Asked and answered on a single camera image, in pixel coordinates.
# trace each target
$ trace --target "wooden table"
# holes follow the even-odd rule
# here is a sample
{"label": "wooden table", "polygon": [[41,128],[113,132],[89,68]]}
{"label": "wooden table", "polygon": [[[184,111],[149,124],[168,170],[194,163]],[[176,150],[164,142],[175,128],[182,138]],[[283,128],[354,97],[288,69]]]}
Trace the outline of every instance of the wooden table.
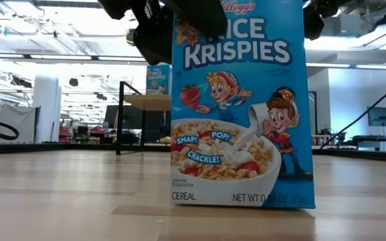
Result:
{"label": "wooden table", "polygon": [[171,96],[150,94],[126,94],[124,101],[146,111],[171,111]]}
{"label": "wooden table", "polygon": [[314,175],[315,210],[171,206],[170,153],[0,155],[0,240],[386,241],[386,162]]}

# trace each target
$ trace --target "cartoon boy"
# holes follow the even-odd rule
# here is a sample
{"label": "cartoon boy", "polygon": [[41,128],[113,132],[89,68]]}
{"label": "cartoon boy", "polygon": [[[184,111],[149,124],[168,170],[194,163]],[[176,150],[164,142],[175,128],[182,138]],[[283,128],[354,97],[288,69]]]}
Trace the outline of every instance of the cartoon boy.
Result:
{"label": "cartoon boy", "polygon": [[294,103],[295,93],[289,87],[278,88],[267,101],[270,120],[263,121],[263,134],[275,144],[279,145],[282,164],[279,175],[287,172],[284,156],[289,155],[294,164],[294,174],[297,178],[312,181],[310,172],[304,171],[299,165],[299,159],[294,153],[294,146],[290,142],[291,135],[286,131],[299,124],[300,114]]}
{"label": "cartoon boy", "polygon": [[230,110],[231,105],[241,105],[245,103],[246,97],[252,97],[252,91],[246,91],[242,87],[239,89],[239,81],[236,76],[227,71],[209,72],[206,77],[211,91],[211,97],[215,100],[212,106],[198,105],[195,110],[201,114],[208,114],[218,110],[220,120],[235,123],[235,117]]}
{"label": "cartoon boy", "polygon": [[165,84],[162,84],[159,88],[159,91],[162,93],[162,94],[166,94],[166,85]]}

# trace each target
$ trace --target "cereal text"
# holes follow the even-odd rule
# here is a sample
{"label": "cereal text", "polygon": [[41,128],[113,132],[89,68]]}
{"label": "cereal text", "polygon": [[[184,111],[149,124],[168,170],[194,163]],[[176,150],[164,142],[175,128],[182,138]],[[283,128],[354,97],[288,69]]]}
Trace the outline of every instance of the cereal text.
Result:
{"label": "cereal text", "polygon": [[221,158],[219,155],[203,155],[195,151],[188,151],[187,157],[193,161],[197,161],[205,164],[221,164]]}
{"label": "cereal text", "polygon": [[197,136],[184,136],[177,138],[177,144],[198,144],[199,138]]}
{"label": "cereal text", "polygon": [[268,39],[263,18],[228,19],[227,32],[206,44],[186,45],[184,69],[209,64],[263,62],[288,65],[292,62],[290,44],[284,39]]}
{"label": "cereal text", "polygon": [[211,138],[220,139],[222,141],[229,141],[232,138],[232,135],[222,131],[213,131],[211,132]]}
{"label": "cereal text", "polygon": [[194,193],[177,192],[177,191],[172,193],[172,199],[174,199],[174,200],[192,200],[192,201],[196,201],[196,198],[194,198]]}
{"label": "cereal text", "polygon": [[149,80],[166,80],[166,75],[162,74],[162,71],[153,71],[151,76],[148,76]]}

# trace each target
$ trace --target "red strawberry slice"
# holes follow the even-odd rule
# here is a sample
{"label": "red strawberry slice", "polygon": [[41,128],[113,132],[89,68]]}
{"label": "red strawberry slice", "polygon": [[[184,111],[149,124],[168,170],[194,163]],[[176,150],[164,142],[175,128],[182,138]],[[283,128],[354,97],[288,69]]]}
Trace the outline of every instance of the red strawberry slice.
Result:
{"label": "red strawberry slice", "polygon": [[186,175],[193,174],[196,177],[196,175],[198,174],[198,168],[189,167],[189,168],[186,168],[182,173]]}
{"label": "red strawberry slice", "polygon": [[199,138],[202,138],[202,137],[211,137],[211,133],[212,133],[212,131],[205,131],[204,133],[199,134]]}
{"label": "red strawberry slice", "polygon": [[181,102],[186,105],[188,108],[196,110],[199,105],[200,91],[199,88],[195,85],[186,86],[182,89],[180,94]]}
{"label": "red strawberry slice", "polygon": [[258,172],[259,171],[259,165],[257,164],[256,161],[248,161],[248,162],[242,164],[238,168],[238,170],[240,170],[240,169],[246,169],[248,171],[256,171],[256,172]]}
{"label": "red strawberry slice", "polygon": [[185,146],[186,146],[186,144],[179,145],[177,143],[172,143],[171,144],[171,151],[181,151]]}

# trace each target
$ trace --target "blue cereal box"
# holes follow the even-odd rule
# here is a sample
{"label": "blue cereal box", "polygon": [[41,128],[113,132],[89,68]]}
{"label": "blue cereal box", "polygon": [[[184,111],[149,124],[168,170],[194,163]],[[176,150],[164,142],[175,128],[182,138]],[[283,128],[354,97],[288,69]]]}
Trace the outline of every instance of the blue cereal box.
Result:
{"label": "blue cereal box", "polygon": [[170,65],[147,67],[147,94],[169,94],[170,93]]}
{"label": "blue cereal box", "polygon": [[225,34],[174,22],[174,204],[315,208],[302,2],[222,0]]}

